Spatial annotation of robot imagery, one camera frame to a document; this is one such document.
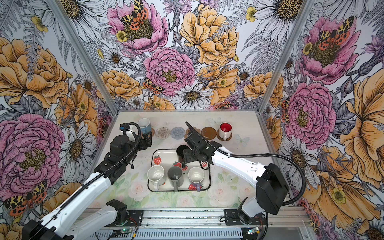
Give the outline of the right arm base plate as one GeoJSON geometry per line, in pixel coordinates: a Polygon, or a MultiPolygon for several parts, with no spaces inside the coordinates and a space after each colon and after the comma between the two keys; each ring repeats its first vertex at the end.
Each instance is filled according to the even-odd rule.
{"type": "Polygon", "coordinates": [[[264,226],[266,224],[266,217],[263,213],[251,218],[238,209],[225,209],[224,218],[227,226],[264,226]]]}

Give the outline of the white strawberry tray black rim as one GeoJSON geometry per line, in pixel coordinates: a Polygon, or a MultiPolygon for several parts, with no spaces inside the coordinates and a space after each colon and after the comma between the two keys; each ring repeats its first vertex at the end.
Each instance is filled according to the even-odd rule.
{"type": "Polygon", "coordinates": [[[176,153],[176,149],[158,149],[156,150],[152,155],[152,161],[151,161],[151,167],[155,165],[160,165],[165,169],[166,174],[166,182],[163,186],[160,187],[158,191],[154,190],[154,185],[149,181],[147,187],[151,192],[174,192],[174,189],[171,186],[170,180],[167,176],[168,170],[173,166],[178,166],[183,171],[183,177],[184,177],[184,183],[179,188],[179,192],[190,192],[191,190],[188,190],[188,187],[190,185],[190,181],[188,178],[188,172],[193,167],[200,167],[205,172],[205,178],[202,182],[202,191],[205,191],[211,187],[212,181],[211,181],[211,170],[207,163],[203,162],[200,164],[199,162],[193,162],[193,163],[187,163],[183,167],[182,164],[178,161],[178,156],[176,153]]]}

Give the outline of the scratched brown round coaster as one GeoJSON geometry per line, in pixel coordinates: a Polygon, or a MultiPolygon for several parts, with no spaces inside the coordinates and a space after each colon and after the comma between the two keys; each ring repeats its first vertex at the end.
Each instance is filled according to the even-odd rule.
{"type": "Polygon", "coordinates": [[[207,140],[213,140],[217,136],[217,131],[212,127],[204,127],[201,135],[207,140]]]}

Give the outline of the white mug red inside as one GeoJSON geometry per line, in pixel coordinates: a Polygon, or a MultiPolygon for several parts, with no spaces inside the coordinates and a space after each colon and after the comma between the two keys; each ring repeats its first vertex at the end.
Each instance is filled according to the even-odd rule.
{"type": "Polygon", "coordinates": [[[225,132],[232,132],[233,127],[230,123],[221,123],[219,129],[225,132]]]}

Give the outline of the blue mug white inside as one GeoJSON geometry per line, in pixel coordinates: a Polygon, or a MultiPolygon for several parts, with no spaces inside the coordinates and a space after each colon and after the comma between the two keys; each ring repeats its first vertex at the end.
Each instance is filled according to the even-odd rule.
{"type": "Polygon", "coordinates": [[[147,118],[142,118],[138,121],[142,135],[152,132],[151,121],[147,118]]]}

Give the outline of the plain brown round coaster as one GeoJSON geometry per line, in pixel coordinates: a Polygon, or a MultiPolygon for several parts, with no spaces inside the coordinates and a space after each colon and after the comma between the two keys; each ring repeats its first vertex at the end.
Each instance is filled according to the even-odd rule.
{"type": "Polygon", "coordinates": [[[233,136],[232,132],[225,132],[225,131],[222,131],[221,129],[217,130],[216,135],[217,135],[217,138],[223,142],[227,142],[227,141],[231,140],[231,138],[233,136]]]}

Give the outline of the green circuit board left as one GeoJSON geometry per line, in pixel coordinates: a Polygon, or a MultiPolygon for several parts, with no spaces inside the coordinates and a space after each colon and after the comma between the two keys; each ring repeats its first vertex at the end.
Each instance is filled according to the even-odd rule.
{"type": "Polygon", "coordinates": [[[114,234],[120,235],[120,234],[132,234],[136,230],[135,229],[119,229],[114,231],[114,234]]]}

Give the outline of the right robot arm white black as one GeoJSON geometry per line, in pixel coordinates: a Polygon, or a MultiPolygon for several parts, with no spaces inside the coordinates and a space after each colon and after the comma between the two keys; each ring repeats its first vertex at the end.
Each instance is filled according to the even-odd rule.
{"type": "Polygon", "coordinates": [[[185,142],[189,146],[184,150],[185,163],[207,163],[208,166],[224,168],[242,178],[255,187],[256,196],[246,197],[238,208],[235,221],[245,225],[261,213],[277,215],[284,205],[289,192],[288,184],[280,168],[270,163],[265,166],[248,160],[248,157],[237,157],[228,149],[215,141],[208,141],[186,122],[190,132],[185,142]]]}

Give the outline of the grey mug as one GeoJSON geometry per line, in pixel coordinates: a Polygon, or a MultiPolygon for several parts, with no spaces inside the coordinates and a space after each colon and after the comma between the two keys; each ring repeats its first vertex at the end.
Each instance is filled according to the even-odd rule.
{"type": "Polygon", "coordinates": [[[170,180],[171,186],[175,192],[179,191],[179,188],[184,183],[183,171],[178,166],[173,166],[168,170],[167,176],[170,180]]]}

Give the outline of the aluminium frame rail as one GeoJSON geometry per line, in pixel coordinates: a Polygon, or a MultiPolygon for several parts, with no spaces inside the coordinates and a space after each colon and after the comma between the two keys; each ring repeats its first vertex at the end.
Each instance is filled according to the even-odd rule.
{"type": "MultiPolygon", "coordinates": [[[[140,229],[192,229],[192,228],[228,228],[224,221],[225,208],[147,208],[143,209],[140,229]]],[[[310,220],[301,207],[282,207],[277,215],[269,214],[262,226],[271,228],[303,228],[310,226],[310,220]]]]}

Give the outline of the black mug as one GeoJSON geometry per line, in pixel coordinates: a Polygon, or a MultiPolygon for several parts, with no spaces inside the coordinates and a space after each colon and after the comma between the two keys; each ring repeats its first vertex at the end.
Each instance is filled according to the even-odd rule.
{"type": "Polygon", "coordinates": [[[176,153],[178,156],[178,161],[182,164],[185,162],[184,150],[188,150],[189,146],[181,145],[177,148],[176,153]]]}

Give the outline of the green circuit board right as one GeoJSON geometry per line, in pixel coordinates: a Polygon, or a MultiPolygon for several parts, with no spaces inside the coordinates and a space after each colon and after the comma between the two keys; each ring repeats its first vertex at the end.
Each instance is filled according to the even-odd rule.
{"type": "Polygon", "coordinates": [[[260,233],[260,229],[259,229],[259,227],[254,227],[254,228],[249,229],[249,230],[247,231],[247,234],[248,234],[248,235],[259,234],[259,233],[260,233]]]}

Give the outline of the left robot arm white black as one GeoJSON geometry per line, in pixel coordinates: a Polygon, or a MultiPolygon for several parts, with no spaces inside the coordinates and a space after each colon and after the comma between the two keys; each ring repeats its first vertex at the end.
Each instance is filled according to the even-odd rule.
{"type": "Polygon", "coordinates": [[[131,139],[119,135],[110,143],[110,151],[94,169],[90,177],[70,197],[39,221],[29,221],[22,230],[23,240],[83,240],[108,226],[123,226],[130,218],[126,204],[111,200],[95,214],[78,222],[78,217],[89,205],[113,185],[126,171],[134,167],[137,153],[152,146],[152,133],[131,139]]]}

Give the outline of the grey woven round coaster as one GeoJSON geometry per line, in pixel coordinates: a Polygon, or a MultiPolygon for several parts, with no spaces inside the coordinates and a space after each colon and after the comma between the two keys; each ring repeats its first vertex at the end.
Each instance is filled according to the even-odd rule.
{"type": "Polygon", "coordinates": [[[175,127],[171,129],[171,137],[175,140],[181,140],[185,137],[186,130],[182,127],[175,127]]]}

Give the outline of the green circuit board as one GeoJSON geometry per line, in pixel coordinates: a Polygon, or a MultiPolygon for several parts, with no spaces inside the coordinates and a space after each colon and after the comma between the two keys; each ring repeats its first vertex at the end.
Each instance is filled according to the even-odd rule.
{"type": "Polygon", "coordinates": [[[136,230],[135,229],[119,229],[114,231],[114,234],[120,235],[120,234],[132,234],[136,230]]]}
{"type": "Polygon", "coordinates": [[[259,227],[254,227],[254,228],[249,229],[249,230],[247,231],[247,234],[248,234],[248,235],[259,234],[259,233],[260,233],[260,229],[259,229],[259,227]]]}

